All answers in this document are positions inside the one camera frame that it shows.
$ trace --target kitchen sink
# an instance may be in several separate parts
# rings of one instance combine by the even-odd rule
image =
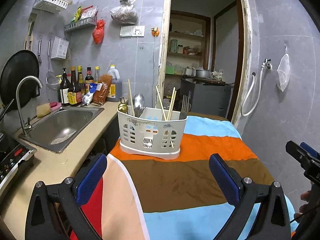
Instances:
[[[26,136],[21,133],[19,137],[61,153],[103,110],[104,108],[98,107],[61,107],[36,122]]]

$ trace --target chopsticks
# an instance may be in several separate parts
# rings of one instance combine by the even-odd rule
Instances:
[[[132,109],[132,116],[135,116],[134,108],[133,108],[133,101],[132,101],[132,94],[131,94],[130,79],[128,79],[128,86],[129,86],[129,96],[130,96],[130,103],[131,103],[131,109]]]
[[[156,86],[156,90],[157,90],[157,94],[158,94],[158,97],[159,97],[160,106],[161,106],[162,114],[163,114],[163,116],[164,116],[164,120],[165,120],[165,121],[169,121],[169,120],[171,120],[171,115],[172,115],[172,111],[173,111],[174,100],[175,100],[176,94],[177,94],[176,88],[175,88],[175,87],[173,88],[173,92],[172,92],[172,96],[171,96],[171,102],[170,102],[170,107],[169,107],[169,112],[168,112],[168,116],[167,116],[167,117],[165,116],[165,112],[164,112],[162,100],[161,100],[160,93],[159,93],[159,90],[158,90],[158,86]]]

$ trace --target electrical outlet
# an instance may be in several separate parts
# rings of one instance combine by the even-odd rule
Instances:
[[[133,26],[132,37],[144,37],[144,26]]]

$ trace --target doorway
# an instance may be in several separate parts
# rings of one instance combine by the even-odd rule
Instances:
[[[169,104],[175,87],[178,90],[175,110],[181,110],[182,96],[186,94],[192,112],[218,115],[236,123],[250,48],[246,5],[245,0],[164,1],[157,85],[162,98],[169,97],[164,99],[165,105]],[[223,80],[199,80],[190,76],[193,68],[221,70]]]

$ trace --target wooden door frame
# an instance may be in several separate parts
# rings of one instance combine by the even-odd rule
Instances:
[[[200,14],[183,12],[183,11],[176,11],[176,10],[171,10],[170,14],[181,15],[181,16],[196,18],[196,19],[205,21],[205,36],[204,36],[204,41],[205,41],[204,53],[205,53],[205,55],[204,55],[204,60],[203,60],[203,68],[209,69],[211,18],[207,17],[207,16],[200,15]]]
[[[236,80],[234,84],[234,92],[231,97],[228,120],[237,127],[240,114],[240,102],[242,101],[242,93],[247,86],[247,76],[250,70],[251,58],[251,44],[252,44],[252,21],[248,0],[236,0],[237,12],[238,12],[238,24],[239,24],[239,46],[238,46],[238,59]],[[163,26],[161,32],[161,44],[159,59],[159,72],[157,79],[157,86],[160,91],[160,98],[163,96],[164,90],[164,78],[165,78],[165,63],[167,58],[167,46],[168,46],[168,33],[169,33],[169,21],[170,21],[171,0],[164,0],[163,11]],[[156,97],[156,107],[160,108],[159,98]]]

